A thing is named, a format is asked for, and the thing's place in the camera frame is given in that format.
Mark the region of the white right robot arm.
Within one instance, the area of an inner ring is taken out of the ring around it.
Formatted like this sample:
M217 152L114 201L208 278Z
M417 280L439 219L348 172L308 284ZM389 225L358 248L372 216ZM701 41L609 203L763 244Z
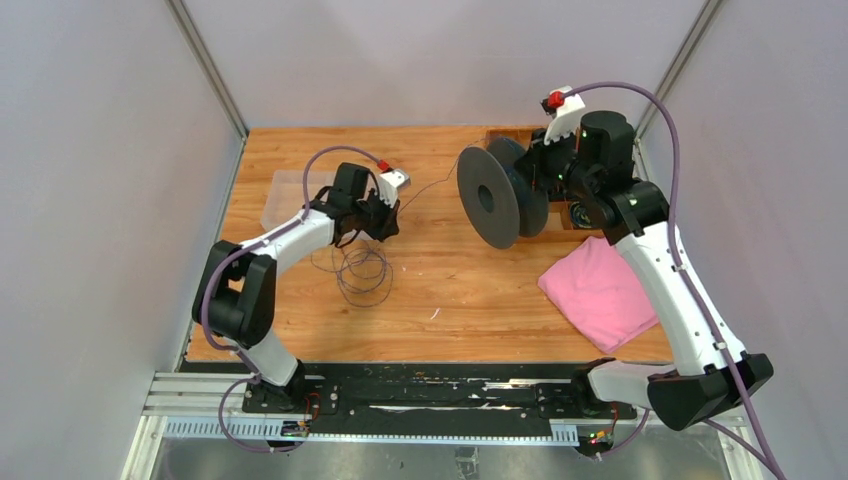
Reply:
M748 404L774 367L766 354L747 351L700 292L666 196L634 175L633 141L622 114L593 111L557 140L534 131L515 167L529 186L560 191L587 208L593 226L635 273L672 348L670 365L613 358L586 364L572 380L574 408L595 417L613 402L630 404L681 431Z

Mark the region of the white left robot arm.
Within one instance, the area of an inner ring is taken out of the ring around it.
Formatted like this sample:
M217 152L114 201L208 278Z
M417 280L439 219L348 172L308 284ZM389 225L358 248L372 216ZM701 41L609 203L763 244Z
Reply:
M307 389L301 361L272 331L278 276L317 250L342 247L346 237L398 234L399 196L409 183L407 173L387 164L374 172L343 163L290 220L254 239L211 247L192 318L213 348L236 354L269 385L268 400L279 411L298 411Z

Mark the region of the dark grey filament spool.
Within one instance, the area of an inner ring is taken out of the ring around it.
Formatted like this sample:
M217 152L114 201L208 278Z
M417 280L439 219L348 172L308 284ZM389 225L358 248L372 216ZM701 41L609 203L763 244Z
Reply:
M457 159L457 187L466 216L476 233L497 249L539 235L547 223L547 194L518 169L525 154L516 141L499 137L485 147L465 148Z

